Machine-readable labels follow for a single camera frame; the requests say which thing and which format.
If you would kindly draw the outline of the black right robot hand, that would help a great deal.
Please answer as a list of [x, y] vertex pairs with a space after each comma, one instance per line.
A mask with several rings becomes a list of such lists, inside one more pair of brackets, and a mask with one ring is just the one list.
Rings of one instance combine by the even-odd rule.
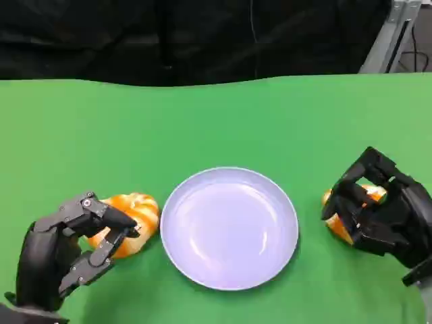
[[354, 248], [409, 269], [431, 255], [431, 195], [371, 146], [335, 183], [321, 219]]

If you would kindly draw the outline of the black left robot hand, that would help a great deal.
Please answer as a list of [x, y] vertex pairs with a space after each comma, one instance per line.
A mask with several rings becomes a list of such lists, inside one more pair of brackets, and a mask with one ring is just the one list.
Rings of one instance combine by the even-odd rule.
[[85, 192], [30, 225], [18, 262], [15, 304], [58, 311], [76, 288], [88, 286], [113, 266], [125, 238], [138, 237], [137, 223]]

